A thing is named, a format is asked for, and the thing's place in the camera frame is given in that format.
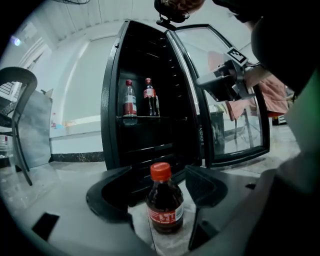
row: floor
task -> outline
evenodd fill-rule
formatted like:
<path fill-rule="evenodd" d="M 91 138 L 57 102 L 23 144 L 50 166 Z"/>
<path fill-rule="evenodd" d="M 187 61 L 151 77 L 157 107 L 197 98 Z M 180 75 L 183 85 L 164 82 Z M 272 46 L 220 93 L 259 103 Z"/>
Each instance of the floor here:
<path fill-rule="evenodd" d="M 269 153 L 244 163 L 215 169 L 235 175 L 259 177 L 263 171 L 277 168 L 285 160 L 296 156 L 299 152 L 300 149 L 290 128 L 287 125 L 273 126 Z M 106 165 L 104 162 L 51 162 L 50 164 L 38 166 L 30 170 L 29 174 L 33 186 L 29 186 L 21 172 L 16 173 L 14 169 L 6 167 L 0 169 L 0 188 L 12 214 L 19 216 L 25 209 L 32 206 L 39 198 L 44 197 L 47 192 L 56 188 L 61 183 L 76 182 L 79 178 L 89 176 L 92 173 L 104 172 L 105 170 Z M 161 236 L 151 229 L 154 246 L 160 255 L 178 256 L 188 251 L 188 241 L 195 216 L 195 206 L 184 182 L 180 184 L 180 187 L 184 194 L 184 201 L 188 202 L 184 207 L 185 214 L 182 233 L 179 236 Z M 146 212 L 145 204 L 130 208 L 129 212 L 133 215 L 135 227 L 141 221 L 148 222 L 145 218 L 142 220 L 141 217 Z M 144 239 L 143 232 L 141 231 L 140 233 L 140 238 Z"/>

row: mini fridge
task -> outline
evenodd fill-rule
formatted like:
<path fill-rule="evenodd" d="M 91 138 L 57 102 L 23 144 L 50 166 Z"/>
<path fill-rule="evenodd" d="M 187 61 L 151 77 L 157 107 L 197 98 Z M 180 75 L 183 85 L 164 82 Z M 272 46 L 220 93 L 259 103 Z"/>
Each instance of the mini fridge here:
<path fill-rule="evenodd" d="M 269 120 L 258 85 L 236 120 L 228 103 L 195 87 L 197 78 L 223 63 L 223 53 L 232 46 L 208 24 L 161 32 L 124 22 L 105 68 L 101 135 L 107 169 L 132 168 L 133 204 L 150 191 L 150 165 L 155 162 L 170 163 L 172 178 L 180 182 L 186 165 L 223 167 L 269 152 Z M 143 116 L 146 78 L 158 96 L 160 116 Z M 127 79 L 136 96 L 137 122 L 131 126 L 123 117 Z"/>

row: person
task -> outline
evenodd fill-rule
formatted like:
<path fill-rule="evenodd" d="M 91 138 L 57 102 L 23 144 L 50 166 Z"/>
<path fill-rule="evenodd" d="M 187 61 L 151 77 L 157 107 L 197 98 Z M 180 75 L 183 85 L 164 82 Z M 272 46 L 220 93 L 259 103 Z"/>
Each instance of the person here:
<path fill-rule="evenodd" d="M 258 84 L 271 74 L 291 87 L 298 95 L 311 77 L 315 58 L 312 54 L 292 54 L 294 45 L 299 50 L 310 47 L 314 39 L 317 14 L 308 4 L 285 1 L 212 0 L 216 5 L 228 8 L 240 22 L 251 30 L 251 46 L 260 64 L 245 70 L 244 81 L 248 88 Z M 205 0 L 162 0 L 162 3 L 181 15 L 199 10 Z M 303 73 L 293 76 L 297 65 L 305 65 Z"/>

